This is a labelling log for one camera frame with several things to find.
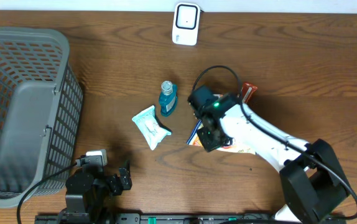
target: clear bottle cap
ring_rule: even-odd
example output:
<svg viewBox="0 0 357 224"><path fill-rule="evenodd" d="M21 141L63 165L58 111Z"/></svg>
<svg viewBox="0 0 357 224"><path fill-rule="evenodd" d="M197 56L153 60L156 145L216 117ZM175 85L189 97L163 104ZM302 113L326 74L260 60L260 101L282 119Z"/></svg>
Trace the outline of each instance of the clear bottle cap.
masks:
<svg viewBox="0 0 357 224"><path fill-rule="evenodd" d="M162 93L165 95L173 93L173 83L171 81L164 81L162 83Z"/></svg>

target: white wall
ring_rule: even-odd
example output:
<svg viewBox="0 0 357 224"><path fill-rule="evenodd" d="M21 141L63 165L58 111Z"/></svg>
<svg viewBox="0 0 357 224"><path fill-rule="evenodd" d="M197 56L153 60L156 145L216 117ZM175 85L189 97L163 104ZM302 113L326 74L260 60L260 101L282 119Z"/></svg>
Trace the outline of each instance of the white wall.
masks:
<svg viewBox="0 0 357 224"><path fill-rule="evenodd" d="M172 12L177 0L0 0L0 9ZM205 12L357 13L357 0L188 0Z"/></svg>

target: wooden table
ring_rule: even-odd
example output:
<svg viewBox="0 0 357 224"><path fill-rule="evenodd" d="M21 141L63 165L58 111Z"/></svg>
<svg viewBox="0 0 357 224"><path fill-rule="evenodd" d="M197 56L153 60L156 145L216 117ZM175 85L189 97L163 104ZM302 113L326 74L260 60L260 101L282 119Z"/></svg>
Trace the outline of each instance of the wooden table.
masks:
<svg viewBox="0 0 357 224"><path fill-rule="evenodd" d="M170 12L0 11L0 26L51 28L68 37L70 63L85 87L75 157L105 148L109 173L131 160L133 188L113 208L243 213L283 206L279 175L260 157L185 144L196 122L187 96L198 74L218 64L259 87L250 107L262 118L308 141L328 141L357 192L357 15L206 12L194 47L172 43L172 19ZM168 118L158 106L164 80L178 85ZM201 82L219 93L236 86L224 70ZM155 151L131 121L150 105L173 131ZM59 212L64 193L30 199L24 222ZM353 199L337 211L352 215ZM0 209L0 223L15 219L15 208Z"/></svg>

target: basket bottom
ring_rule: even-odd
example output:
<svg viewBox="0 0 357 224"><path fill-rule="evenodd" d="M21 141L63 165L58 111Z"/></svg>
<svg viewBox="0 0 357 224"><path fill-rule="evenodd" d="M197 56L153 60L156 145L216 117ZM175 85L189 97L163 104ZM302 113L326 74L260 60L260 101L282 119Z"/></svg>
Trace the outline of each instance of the basket bottom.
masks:
<svg viewBox="0 0 357 224"><path fill-rule="evenodd" d="M0 138L0 191L23 192L33 181L53 89L52 82L28 81L15 90Z"/></svg>

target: small plastic bottle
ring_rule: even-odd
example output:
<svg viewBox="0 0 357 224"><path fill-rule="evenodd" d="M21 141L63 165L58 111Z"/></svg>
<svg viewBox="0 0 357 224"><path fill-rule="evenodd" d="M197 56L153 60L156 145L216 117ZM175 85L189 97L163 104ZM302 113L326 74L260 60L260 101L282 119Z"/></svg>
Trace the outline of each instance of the small plastic bottle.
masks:
<svg viewBox="0 0 357 224"><path fill-rule="evenodd" d="M177 85L170 81L162 83L162 91L159 95L160 113L169 116L177 105Z"/></svg>

